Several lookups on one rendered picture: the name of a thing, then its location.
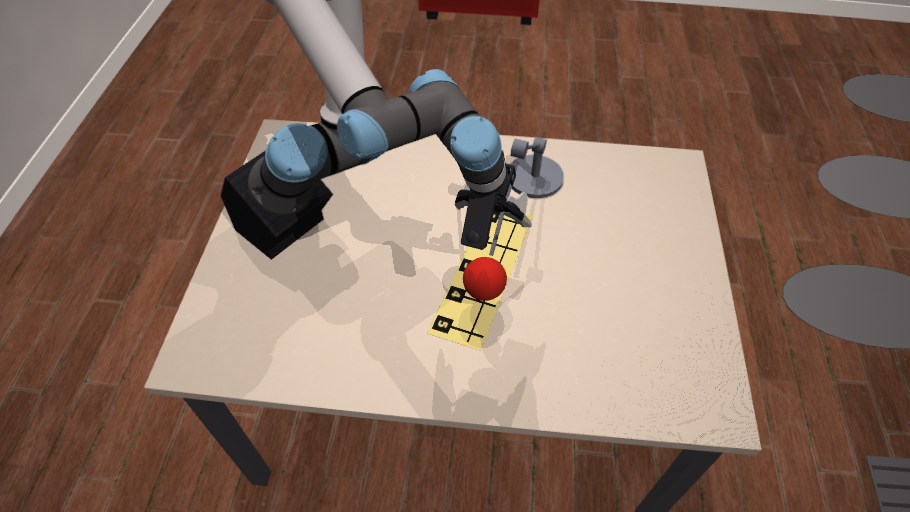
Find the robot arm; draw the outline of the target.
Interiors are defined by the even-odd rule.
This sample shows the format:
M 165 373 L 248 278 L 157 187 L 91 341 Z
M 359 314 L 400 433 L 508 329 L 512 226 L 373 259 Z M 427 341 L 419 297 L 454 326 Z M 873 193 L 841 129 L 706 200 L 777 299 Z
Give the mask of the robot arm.
M 282 127 L 252 167 L 248 190 L 261 210 L 281 217 L 297 214 L 311 200 L 315 181 L 432 135 L 451 153 L 471 189 L 485 193 L 503 183 L 499 133 L 444 71 L 429 70 L 414 80 L 408 94 L 387 97 L 365 63 L 362 0 L 266 1 L 275 4 L 323 82 L 326 103 L 320 123 Z M 470 191 L 462 245 L 487 247 L 497 194 Z

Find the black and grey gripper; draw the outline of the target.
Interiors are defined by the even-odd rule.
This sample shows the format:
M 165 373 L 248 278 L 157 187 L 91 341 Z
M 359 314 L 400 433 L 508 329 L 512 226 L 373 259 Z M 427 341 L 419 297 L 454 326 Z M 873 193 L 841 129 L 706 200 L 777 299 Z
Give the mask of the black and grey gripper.
M 502 153 L 503 153 L 503 157 L 504 157 L 503 150 L 502 150 Z M 505 162 L 505 157 L 504 157 L 504 162 Z M 506 167 L 505 179 L 504 179 L 503 183 L 497 189 L 490 191 L 490 192 L 482 193 L 482 192 L 474 191 L 466 184 L 465 188 L 464 188 L 465 190 L 462 189 L 457 194 L 457 197 L 455 200 L 455 207 L 458 210 L 460 210 L 461 208 L 464 208 L 464 206 L 468 206 L 468 201 L 469 201 L 469 196 L 470 196 L 471 190 L 480 195 L 489 195 L 489 194 L 493 194 L 496 191 L 498 191 L 494 211 L 503 212 L 503 210 L 504 210 L 503 214 L 505 216 L 513 219 L 516 223 L 520 224 L 521 227 L 531 227 L 532 223 L 529 220 L 529 218 L 526 216 L 526 208 L 527 208 L 527 201 L 528 201 L 527 194 L 522 192 L 517 198 L 514 198 L 512 196 L 509 196 L 508 198 L 505 197 L 507 195 L 507 192 L 508 192 L 508 189 L 510 186 L 510 182 L 511 182 L 511 186 L 513 186 L 513 183 L 514 183 L 514 180 L 516 177 L 514 165 L 507 164 L 505 162 L 505 167 Z M 511 171 L 510 171 L 510 169 L 511 169 Z M 513 173 L 514 173 L 514 175 L 513 175 Z M 512 178 L 512 176 L 513 176 L 513 178 Z M 469 191 L 467 191 L 467 190 L 469 190 Z M 520 212 L 520 211 L 522 211 L 522 212 Z

